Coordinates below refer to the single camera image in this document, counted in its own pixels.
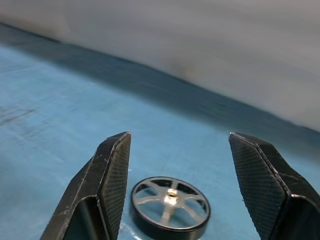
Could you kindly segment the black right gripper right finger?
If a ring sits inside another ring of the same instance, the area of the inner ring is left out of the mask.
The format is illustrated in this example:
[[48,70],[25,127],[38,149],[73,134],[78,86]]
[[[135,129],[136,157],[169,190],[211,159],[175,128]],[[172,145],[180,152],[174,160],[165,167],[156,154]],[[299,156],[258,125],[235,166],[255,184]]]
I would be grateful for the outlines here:
[[277,149],[259,138],[228,138],[240,193],[262,240],[318,240],[320,196]]

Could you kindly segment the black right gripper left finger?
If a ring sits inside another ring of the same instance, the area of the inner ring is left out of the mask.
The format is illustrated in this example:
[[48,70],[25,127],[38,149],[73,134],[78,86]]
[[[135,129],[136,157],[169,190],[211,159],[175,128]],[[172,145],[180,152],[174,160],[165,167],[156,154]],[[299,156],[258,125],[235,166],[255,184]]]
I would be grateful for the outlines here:
[[108,137],[71,179],[42,240],[116,240],[123,215],[131,133]]

